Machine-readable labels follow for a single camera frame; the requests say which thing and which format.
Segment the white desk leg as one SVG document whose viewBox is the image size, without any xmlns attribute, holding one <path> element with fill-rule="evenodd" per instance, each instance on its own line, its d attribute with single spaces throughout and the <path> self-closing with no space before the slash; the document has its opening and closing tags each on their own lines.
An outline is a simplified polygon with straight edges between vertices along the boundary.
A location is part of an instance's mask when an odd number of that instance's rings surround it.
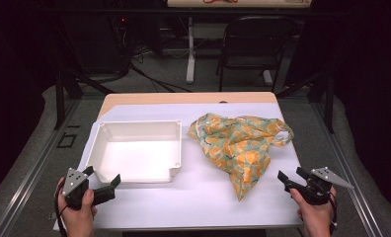
<svg viewBox="0 0 391 237">
<path fill-rule="evenodd" d="M 194 44 L 194 24 L 192 18 L 189 18 L 189 23 L 188 23 L 188 39 L 189 39 L 189 58 L 188 58 L 186 82 L 188 84 L 193 84 L 193 82 L 195 81 L 196 59 L 195 59 L 195 44 Z"/>
</svg>

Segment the person's right hand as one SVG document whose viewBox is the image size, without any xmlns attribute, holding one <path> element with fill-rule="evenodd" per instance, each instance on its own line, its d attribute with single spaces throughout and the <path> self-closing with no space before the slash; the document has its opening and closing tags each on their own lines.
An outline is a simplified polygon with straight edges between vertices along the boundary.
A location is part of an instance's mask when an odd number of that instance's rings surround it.
<svg viewBox="0 0 391 237">
<path fill-rule="evenodd" d="M 331 237 L 330 224 L 333 208 L 328 202 L 322 205 L 311 205 L 296 189 L 290 190 L 290 195 L 299 206 L 297 215 L 304 222 L 306 237 Z"/>
</svg>

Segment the white table mat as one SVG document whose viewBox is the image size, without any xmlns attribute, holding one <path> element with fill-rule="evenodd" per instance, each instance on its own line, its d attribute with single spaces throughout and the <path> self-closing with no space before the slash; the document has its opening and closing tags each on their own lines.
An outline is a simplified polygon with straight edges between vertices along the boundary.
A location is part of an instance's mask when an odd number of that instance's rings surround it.
<svg viewBox="0 0 391 237">
<path fill-rule="evenodd" d="M 117 105 L 97 119 L 78 168 L 87 166 L 92 139 L 102 121 L 179 120 L 182 167 L 169 183 L 122 184 L 116 197 L 98 207 L 97 230 L 167 231 L 243 228 L 288 228 L 300 225 L 298 206 L 277 178 L 293 176 L 299 161 L 292 144 L 273 147 L 271 163 L 254 187 L 238 200 L 228 174 L 214 166 L 187 134 L 200 116 L 256 116 L 279 119 L 276 103 Z"/>
</svg>

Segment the black computer case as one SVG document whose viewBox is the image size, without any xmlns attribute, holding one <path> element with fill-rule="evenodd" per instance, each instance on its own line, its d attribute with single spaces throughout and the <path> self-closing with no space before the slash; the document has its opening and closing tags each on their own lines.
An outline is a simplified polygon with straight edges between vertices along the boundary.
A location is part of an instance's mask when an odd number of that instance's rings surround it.
<svg viewBox="0 0 391 237">
<path fill-rule="evenodd" d="M 119 34 L 110 17 L 70 15 L 63 18 L 74 54 L 86 74 L 128 73 L 129 60 L 121 52 Z"/>
</svg>

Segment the person's left hand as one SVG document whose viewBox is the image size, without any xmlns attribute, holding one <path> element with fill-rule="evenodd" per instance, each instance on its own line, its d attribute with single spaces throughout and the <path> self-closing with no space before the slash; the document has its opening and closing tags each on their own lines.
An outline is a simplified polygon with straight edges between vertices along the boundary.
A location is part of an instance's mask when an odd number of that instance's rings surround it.
<svg viewBox="0 0 391 237">
<path fill-rule="evenodd" d="M 56 186 L 58 213 L 64 223 L 67 237 L 94 237 L 94 217 L 98 210 L 93 206 L 94 192 L 87 190 L 82 197 L 82 205 L 79 210 L 67 206 L 62 195 L 64 178 L 61 178 Z"/>
</svg>

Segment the white plastic bin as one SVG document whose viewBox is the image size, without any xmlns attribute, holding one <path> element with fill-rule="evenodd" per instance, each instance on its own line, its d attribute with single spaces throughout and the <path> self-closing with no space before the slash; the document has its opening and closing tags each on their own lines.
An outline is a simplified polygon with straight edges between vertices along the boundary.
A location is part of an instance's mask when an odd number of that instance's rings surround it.
<svg viewBox="0 0 391 237">
<path fill-rule="evenodd" d="M 101 183 L 120 176 L 122 184 L 169 183 L 182 167 L 179 120 L 102 121 L 86 166 Z"/>
</svg>

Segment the aluminium floor rail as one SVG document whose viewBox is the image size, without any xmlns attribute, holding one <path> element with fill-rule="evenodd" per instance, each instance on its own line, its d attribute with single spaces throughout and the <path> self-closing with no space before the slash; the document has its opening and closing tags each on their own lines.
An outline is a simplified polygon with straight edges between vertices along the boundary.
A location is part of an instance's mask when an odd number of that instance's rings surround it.
<svg viewBox="0 0 391 237">
<path fill-rule="evenodd" d="M 366 198 L 361 191 L 361 188 L 356 181 L 356 178 L 352 172 L 351 166 L 347 160 L 347 157 L 334 133 L 331 133 L 327 128 L 324 121 L 324 112 L 319 104 L 310 104 L 313 112 L 315 113 L 319 124 L 323 127 L 324 134 L 329 140 L 331 147 L 335 153 L 335 160 L 340 171 L 341 177 L 345 178 L 350 184 L 353 185 L 353 189 L 349 190 L 349 195 L 352 198 L 352 203 L 359 215 L 359 218 L 363 224 L 363 227 L 368 237 L 384 237 L 382 231 L 379 228 L 377 221 L 368 205 Z"/>
<path fill-rule="evenodd" d="M 0 237 L 60 237 L 53 192 L 60 177 L 77 167 L 87 124 L 77 118 L 82 103 L 67 104 L 67 116 L 55 130 L 50 108 L 44 110 L 21 155 L 0 186 Z"/>
</svg>

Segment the orange patterned cloth bag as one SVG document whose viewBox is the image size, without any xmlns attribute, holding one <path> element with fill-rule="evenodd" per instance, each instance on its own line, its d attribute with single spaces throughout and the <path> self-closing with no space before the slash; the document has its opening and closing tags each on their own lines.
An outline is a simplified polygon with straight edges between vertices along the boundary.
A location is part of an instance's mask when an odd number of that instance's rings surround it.
<svg viewBox="0 0 391 237">
<path fill-rule="evenodd" d="M 238 200 L 242 200 L 271 163 L 269 148 L 288 144 L 292 129 L 278 118 L 213 113 L 195 120 L 188 135 L 196 139 L 204 156 L 229 175 Z"/>
</svg>

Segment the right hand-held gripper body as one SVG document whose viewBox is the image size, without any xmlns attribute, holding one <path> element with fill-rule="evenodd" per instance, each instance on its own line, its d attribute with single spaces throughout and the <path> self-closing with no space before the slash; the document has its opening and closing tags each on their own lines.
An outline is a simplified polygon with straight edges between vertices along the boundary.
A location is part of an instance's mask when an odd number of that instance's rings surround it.
<svg viewBox="0 0 391 237">
<path fill-rule="evenodd" d="M 333 185 L 353 189 L 353 185 L 335 174 L 328 167 L 312 169 L 310 173 L 316 177 L 316 180 L 306 182 L 305 186 L 299 185 L 298 189 L 309 204 L 321 205 L 327 203 L 330 199 Z"/>
</svg>

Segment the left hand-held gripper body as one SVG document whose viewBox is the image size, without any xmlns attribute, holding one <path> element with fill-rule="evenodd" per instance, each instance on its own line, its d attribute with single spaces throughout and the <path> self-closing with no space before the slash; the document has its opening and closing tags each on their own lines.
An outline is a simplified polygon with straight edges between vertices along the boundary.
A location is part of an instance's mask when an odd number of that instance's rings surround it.
<svg viewBox="0 0 391 237">
<path fill-rule="evenodd" d="M 82 172 L 70 168 L 62 189 L 62 196 L 65 198 L 67 206 L 75 210 L 81 208 L 83 195 L 89 189 L 88 178 L 90 176 L 86 177 Z"/>
</svg>

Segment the black folding chair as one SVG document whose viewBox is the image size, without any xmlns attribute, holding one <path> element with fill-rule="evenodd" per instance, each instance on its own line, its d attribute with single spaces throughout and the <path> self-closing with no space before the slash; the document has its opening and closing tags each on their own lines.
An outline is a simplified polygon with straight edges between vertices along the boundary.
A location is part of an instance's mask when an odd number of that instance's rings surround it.
<svg viewBox="0 0 391 237">
<path fill-rule="evenodd" d="M 224 70 L 273 71 L 272 90 L 279 76 L 286 45 L 297 26 L 285 17 L 246 16 L 225 28 L 216 68 L 219 91 L 223 88 Z"/>
</svg>

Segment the black metal stand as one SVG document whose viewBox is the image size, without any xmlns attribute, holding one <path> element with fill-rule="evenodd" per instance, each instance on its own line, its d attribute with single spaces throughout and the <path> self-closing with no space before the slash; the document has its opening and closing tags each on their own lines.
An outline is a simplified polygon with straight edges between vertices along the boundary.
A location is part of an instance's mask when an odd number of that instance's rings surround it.
<svg viewBox="0 0 391 237">
<path fill-rule="evenodd" d="M 77 70 L 62 67 L 59 70 L 59 75 L 55 81 L 55 96 L 56 96 L 56 124 L 54 129 L 58 130 L 65 121 L 65 105 L 64 93 L 67 93 L 74 100 L 81 100 L 84 93 L 79 86 L 79 83 L 85 83 L 103 94 L 111 94 L 113 90 L 106 88 L 100 83 L 92 80 Z"/>
<path fill-rule="evenodd" d="M 282 90 L 276 94 L 278 99 L 287 97 L 295 91 L 312 84 L 312 89 L 307 98 L 310 103 L 319 103 L 322 96 L 325 95 L 325 109 L 324 109 L 324 124 L 330 133 L 333 129 L 333 104 L 334 104 L 334 88 L 335 81 L 330 72 L 318 72 L 306 80 L 296 83 L 287 89 Z"/>
</svg>

